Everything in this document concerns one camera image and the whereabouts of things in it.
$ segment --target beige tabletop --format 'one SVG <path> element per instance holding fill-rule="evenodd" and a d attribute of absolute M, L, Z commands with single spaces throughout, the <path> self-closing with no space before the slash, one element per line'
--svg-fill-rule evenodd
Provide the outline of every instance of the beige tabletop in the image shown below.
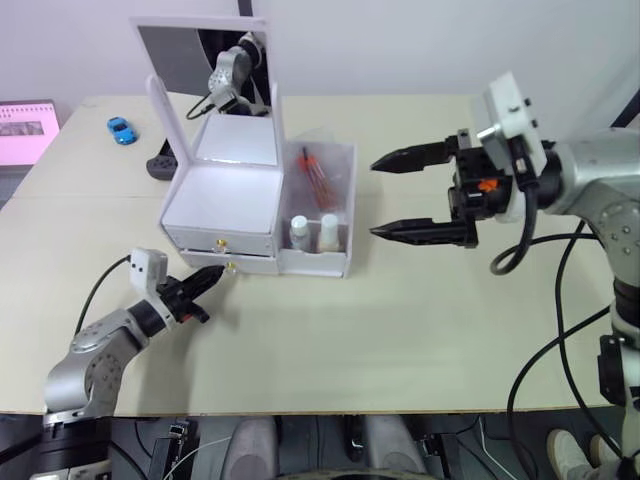
<path fill-rule="evenodd" d="M 192 101 L 173 100 L 178 109 Z M 211 321 L 159 335 L 129 365 L 117 414 L 503 410 L 524 362 L 555 336 L 562 245 L 533 247 L 514 273 L 495 277 L 489 263 L 517 242 L 518 224 L 482 222 L 475 250 L 409 247 L 367 231 L 403 217 L 447 219 L 451 166 L 412 175 L 368 166 L 390 150 L 472 127 L 468 100 L 286 98 L 288 137 L 358 144 L 351 276 L 225 278 L 199 302 Z M 105 123 L 115 115 L 133 123 L 138 142 L 113 142 Z M 186 128 L 191 134 L 197 125 Z M 134 246 L 157 248 L 169 254 L 171 274 L 189 272 L 157 226 L 168 184 L 145 171 L 163 140 L 145 97 L 87 98 L 0 211 L 0 411 L 42 411 L 46 375 L 65 355 L 89 289 L 115 259 Z M 539 235 L 577 223 L 541 217 Z M 124 270 L 105 282 L 87 322 L 136 301 Z M 579 244 L 566 273 L 568 326 L 611 300 L 611 280 L 595 242 Z M 300 288 L 308 294 L 294 295 Z M 603 319 L 569 341 L 590 404 L 606 403 L 596 356 L 608 329 Z M 552 353 L 532 370 L 517 406 L 573 405 Z"/>

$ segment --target mirror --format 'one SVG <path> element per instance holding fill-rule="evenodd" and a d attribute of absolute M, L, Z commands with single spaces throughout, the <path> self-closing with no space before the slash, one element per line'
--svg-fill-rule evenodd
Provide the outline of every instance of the mirror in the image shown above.
<path fill-rule="evenodd" d="M 277 165 L 264 32 L 138 30 L 197 160 Z"/>

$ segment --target white cosmetic box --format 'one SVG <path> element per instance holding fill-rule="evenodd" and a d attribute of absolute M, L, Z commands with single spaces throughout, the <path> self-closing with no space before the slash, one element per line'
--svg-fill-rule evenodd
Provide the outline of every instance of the white cosmetic box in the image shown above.
<path fill-rule="evenodd" d="M 356 148 L 285 140 L 267 22 L 256 17 L 147 17 L 132 22 L 139 32 L 181 28 L 254 32 L 267 39 L 271 114 L 258 117 L 212 111 L 192 143 L 179 120 L 185 112 L 175 111 L 163 80 L 157 73 L 147 80 L 147 91 L 178 162 L 160 213 L 160 227 L 182 258 L 193 267 L 230 265 L 243 273 L 346 276 L 353 248 Z M 204 92 L 207 80 L 201 79 Z M 335 201 L 330 211 L 318 208 L 311 183 L 299 166 L 303 148 L 316 159 L 331 188 Z M 296 215 L 308 218 L 315 245 L 325 213 L 338 216 L 340 251 L 291 249 L 291 219 Z"/>

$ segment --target white wall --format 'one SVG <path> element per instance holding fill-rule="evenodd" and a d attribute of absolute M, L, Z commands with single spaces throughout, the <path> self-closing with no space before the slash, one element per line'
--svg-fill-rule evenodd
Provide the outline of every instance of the white wall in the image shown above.
<path fill-rule="evenodd" d="M 285 95 L 476 93 L 511 69 L 553 138 L 608 124 L 640 85 L 637 0 L 255 2 Z M 235 0 L 5 2 L 0 99 L 50 97 L 65 119 L 86 95 L 141 93 L 129 16 L 236 12 Z"/>

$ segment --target small bottle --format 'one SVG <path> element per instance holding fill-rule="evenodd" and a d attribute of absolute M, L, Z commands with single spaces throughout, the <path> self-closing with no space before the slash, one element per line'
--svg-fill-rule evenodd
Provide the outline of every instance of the small bottle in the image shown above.
<path fill-rule="evenodd" d="M 311 232 L 309 232 L 307 217 L 296 215 L 291 219 L 289 239 L 291 240 L 291 248 L 294 250 L 311 251 Z"/>
<path fill-rule="evenodd" d="M 337 252 L 340 250 L 338 240 L 338 217 L 327 213 L 320 220 L 320 235 L 318 236 L 318 253 Z"/>

